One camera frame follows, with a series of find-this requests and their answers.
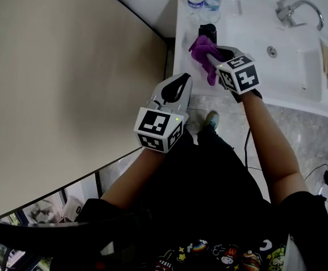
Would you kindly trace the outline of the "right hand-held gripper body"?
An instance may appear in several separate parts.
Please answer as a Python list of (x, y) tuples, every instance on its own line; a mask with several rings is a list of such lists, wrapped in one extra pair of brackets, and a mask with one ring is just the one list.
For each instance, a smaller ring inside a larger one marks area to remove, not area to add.
[(263, 98), (256, 89), (260, 85), (260, 79), (255, 60), (250, 54), (242, 54), (226, 62), (216, 62), (215, 68), (220, 85), (231, 92), (237, 103), (242, 102), (240, 96), (247, 92)]

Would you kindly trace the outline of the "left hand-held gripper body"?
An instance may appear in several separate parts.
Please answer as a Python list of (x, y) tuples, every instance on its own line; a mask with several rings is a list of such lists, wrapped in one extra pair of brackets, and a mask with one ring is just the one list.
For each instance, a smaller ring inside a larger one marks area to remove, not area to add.
[(151, 99), (141, 107), (134, 126), (142, 147), (167, 153), (183, 135), (188, 104), (156, 104)]

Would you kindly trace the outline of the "purple cloth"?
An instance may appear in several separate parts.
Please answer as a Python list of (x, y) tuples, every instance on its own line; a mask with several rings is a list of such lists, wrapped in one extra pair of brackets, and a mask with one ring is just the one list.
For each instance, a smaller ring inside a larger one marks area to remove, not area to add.
[(199, 36), (190, 46), (191, 57), (197, 61), (207, 73), (209, 85), (216, 84), (216, 65), (213, 65), (207, 58), (207, 54), (212, 55), (219, 62), (224, 62), (225, 57), (218, 51), (217, 46), (205, 35)]

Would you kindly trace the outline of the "person's left forearm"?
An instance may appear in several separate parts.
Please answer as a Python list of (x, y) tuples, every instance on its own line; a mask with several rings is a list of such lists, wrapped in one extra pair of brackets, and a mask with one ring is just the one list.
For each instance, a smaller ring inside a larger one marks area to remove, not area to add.
[(119, 209), (130, 208), (165, 157), (165, 153), (145, 148), (101, 199)]

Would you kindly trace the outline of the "person's right forearm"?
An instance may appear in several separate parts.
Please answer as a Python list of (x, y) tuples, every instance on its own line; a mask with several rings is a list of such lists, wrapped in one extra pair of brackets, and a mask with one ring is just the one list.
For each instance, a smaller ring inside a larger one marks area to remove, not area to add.
[(308, 191), (288, 140), (263, 100), (249, 91), (240, 96), (251, 129), (270, 201), (280, 204), (293, 193)]

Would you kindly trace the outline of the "clear water bottle blue cap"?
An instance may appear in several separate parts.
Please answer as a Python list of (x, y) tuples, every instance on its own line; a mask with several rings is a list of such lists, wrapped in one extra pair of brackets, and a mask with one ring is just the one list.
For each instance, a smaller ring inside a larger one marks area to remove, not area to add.
[(221, 1), (222, 0), (204, 0), (203, 7), (199, 11), (200, 19), (206, 23), (217, 23), (221, 17)]

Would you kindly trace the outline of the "white washbasin counter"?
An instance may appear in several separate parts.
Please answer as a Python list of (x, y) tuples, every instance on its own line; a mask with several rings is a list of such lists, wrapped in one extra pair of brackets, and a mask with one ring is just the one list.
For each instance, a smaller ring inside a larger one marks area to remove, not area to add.
[[(328, 117), (320, 49), (320, 37), (328, 39), (328, 0), (310, 0), (323, 13), (322, 31), (316, 28), (316, 13), (306, 5), (299, 7), (294, 17), (297, 23), (307, 25), (289, 28), (281, 23), (275, 13), (277, 1), (233, 0), (240, 10), (223, 4), (216, 23), (217, 42), (253, 56), (259, 91), (266, 103)], [(269, 46), (276, 49), (276, 58), (268, 55)]]

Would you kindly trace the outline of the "person's right shoe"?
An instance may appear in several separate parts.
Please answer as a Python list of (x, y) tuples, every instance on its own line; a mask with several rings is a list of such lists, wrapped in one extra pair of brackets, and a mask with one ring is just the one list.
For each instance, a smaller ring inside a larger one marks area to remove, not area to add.
[(211, 126), (214, 130), (216, 130), (219, 120), (220, 120), (220, 117), (219, 117), (218, 112), (211, 111), (205, 119), (205, 126)]

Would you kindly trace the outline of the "person's black trousers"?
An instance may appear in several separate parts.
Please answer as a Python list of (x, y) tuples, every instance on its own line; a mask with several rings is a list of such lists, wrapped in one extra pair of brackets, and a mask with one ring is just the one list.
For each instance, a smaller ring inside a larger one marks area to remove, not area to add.
[(194, 139), (186, 128), (184, 129), (182, 139), (184, 145), (198, 146), (206, 155), (209, 155), (210, 158), (218, 158), (226, 163), (241, 163), (234, 149), (217, 134), (216, 128), (212, 123), (204, 126), (203, 129), (198, 132), (197, 145), (194, 144)]

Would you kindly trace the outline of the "chrome faucet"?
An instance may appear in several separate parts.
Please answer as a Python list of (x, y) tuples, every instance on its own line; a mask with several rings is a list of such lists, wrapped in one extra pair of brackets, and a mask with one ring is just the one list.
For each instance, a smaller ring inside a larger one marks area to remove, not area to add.
[(317, 25), (317, 30), (322, 31), (324, 27), (324, 18), (320, 11), (320, 9), (311, 1), (309, 0), (297, 0), (296, 2), (286, 5), (285, 2), (287, 0), (278, 0), (277, 1), (277, 8), (275, 10), (276, 16), (278, 20), (284, 24), (286, 24), (289, 28), (295, 27), (302, 27), (307, 25), (307, 23), (296, 23), (295, 20), (292, 18), (295, 10), (300, 6), (306, 5), (311, 7), (317, 13), (319, 22)]

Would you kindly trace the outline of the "person's black printed shirt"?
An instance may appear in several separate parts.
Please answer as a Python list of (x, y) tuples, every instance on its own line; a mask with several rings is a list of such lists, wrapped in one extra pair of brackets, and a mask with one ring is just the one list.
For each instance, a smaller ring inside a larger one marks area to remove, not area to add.
[(328, 271), (328, 215), (306, 191), (266, 201), (225, 144), (183, 144), (169, 154), (137, 199), (89, 199), (77, 222), (149, 211), (138, 243), (113, 238), (116, 252), (90, 253), (92, 242), (50, 271)]

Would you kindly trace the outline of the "dark framed window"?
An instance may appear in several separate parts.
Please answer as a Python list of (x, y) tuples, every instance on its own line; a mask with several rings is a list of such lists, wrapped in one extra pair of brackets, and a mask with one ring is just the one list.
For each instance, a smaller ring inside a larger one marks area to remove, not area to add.
[[(0, 221), (10, 225), (68, 222), (63, 215), (65, 205), (71, 198), (81, 204), (89, 198), (98, 198), (103, 194), (99, 172), (95, 172), (57, 192), (7, 213), (0, 215)], [(32, 256), (0, 244), (0, 271), (49, 271), (50, 258)]]

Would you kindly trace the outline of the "black mounted device plate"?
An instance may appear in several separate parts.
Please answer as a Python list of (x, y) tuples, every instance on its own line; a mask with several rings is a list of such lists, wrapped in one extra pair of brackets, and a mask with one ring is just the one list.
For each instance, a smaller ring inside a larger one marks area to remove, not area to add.
[(128, 213), (94, 222), (15, 226), (0, 221), (0, 244), (42, 257), (92, 257), (112, 241), (140, 240), (150, 225), (148, 213)]

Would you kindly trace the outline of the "large beige board black frame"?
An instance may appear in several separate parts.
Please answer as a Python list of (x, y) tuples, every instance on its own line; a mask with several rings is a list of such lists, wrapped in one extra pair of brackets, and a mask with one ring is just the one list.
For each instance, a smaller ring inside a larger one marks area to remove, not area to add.
[(0, 0), (0, 216), (135, 150), (166, 52), (118, 0)]

